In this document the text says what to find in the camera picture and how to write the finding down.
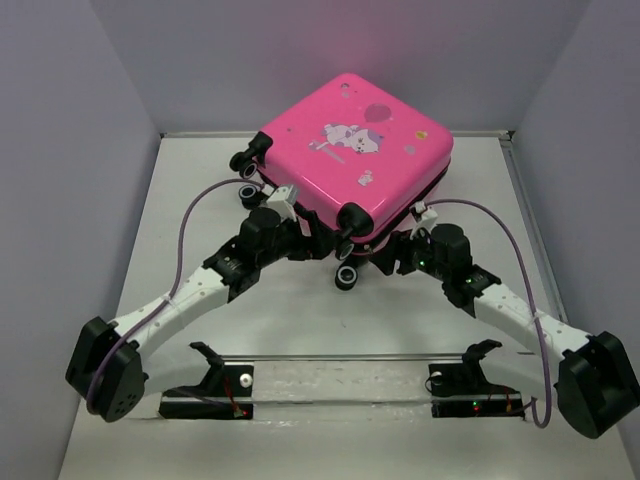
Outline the pink suitcase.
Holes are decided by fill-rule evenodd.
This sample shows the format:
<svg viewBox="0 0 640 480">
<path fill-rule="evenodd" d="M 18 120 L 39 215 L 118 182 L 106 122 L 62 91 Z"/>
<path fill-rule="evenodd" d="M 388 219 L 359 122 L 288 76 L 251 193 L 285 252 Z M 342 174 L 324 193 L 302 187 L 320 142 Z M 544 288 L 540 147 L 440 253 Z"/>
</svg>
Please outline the pink suitcase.
<svg viewBox="0 0 640 480">
<path fill-rule="evenodd" d="M 336 286 L 350 290 L 359 267 L 443 178 L 453 144 L 446 127 L 342 73 L 261 127 L 230 168 L 296 187 L 299 217 L 315 247 L 340 261 Z"/>
</svg>

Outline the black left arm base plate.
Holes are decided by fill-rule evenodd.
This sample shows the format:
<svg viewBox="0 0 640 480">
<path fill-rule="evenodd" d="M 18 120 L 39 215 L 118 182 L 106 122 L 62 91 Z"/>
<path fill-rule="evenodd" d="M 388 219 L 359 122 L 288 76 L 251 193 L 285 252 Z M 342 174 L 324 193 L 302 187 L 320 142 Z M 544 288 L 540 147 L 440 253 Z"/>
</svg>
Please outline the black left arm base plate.
<svg viewBox="0 0 640 480">
<path fill-rule="evenodd" d="M 162 393 L 158 414 L 168 420 L 249 421 L 254 417 L 254 365 L 211 367 L 196 386 Z"/>
</svg>

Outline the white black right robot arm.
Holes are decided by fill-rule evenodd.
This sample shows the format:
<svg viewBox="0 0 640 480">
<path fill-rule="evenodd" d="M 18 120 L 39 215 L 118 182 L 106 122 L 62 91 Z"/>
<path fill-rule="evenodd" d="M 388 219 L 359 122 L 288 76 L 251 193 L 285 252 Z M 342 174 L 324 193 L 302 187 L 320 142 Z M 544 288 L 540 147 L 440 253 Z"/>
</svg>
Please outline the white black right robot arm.
<svg viewBox="0 0 640 480">
<path fill-rule="evenodd" d="M 530 307 L 496 275 L 475 264 L 469 239 L 453 224 L 421 235 L 394 232 L 372 257 L 384 274 L 425 273 L 442 283 L 447 300 L 538 355 L 542 370 L 495 368 L 475 358 L 460 368 L 462 384 L 482 392 L 509 385 L 543 396 L 579 434 L 596 439 L 639 406 L 639 382 L 623 343 L 604 331 L 576 329 Z"/>
</svg>

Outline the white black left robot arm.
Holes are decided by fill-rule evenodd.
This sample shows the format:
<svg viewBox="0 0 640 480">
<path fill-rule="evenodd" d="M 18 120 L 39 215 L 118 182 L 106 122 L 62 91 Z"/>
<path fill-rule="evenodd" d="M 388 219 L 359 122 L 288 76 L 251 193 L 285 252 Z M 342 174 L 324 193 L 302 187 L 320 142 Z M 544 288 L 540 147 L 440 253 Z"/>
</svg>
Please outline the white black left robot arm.
<svg viewBox="0 0 640 480">
<path fill-rule="evenodd" d="M 176 277 L 166 294 L 114 320 L 86 322 L 66 382 L 85 400 L 90 414 L 108 423 L 120 420 L 143 398 L 152 380 L 146 363 L 164 343 L 245 293 L 267 266 L 282 259 L 323 259 L 336 239 L 313 212 L 282 218 L 269 207 L 254 209 L 237 235 L 187 279 Z"/>
</svg>

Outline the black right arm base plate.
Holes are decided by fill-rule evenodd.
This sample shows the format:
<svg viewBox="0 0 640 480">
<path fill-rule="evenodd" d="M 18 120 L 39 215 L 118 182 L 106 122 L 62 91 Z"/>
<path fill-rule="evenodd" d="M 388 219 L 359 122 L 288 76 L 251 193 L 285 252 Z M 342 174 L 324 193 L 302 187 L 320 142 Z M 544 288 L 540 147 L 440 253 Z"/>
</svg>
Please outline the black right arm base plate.
<svg viewBox="0 0 640 480">
<path fill-rule="evenodd" d="M 478 368 L 462 362 L 432 363 L 428 368 L 425 389 L 434 418 L 525 418 L 528 405 L 521 394 L 489 383 Z"/>
</svg>

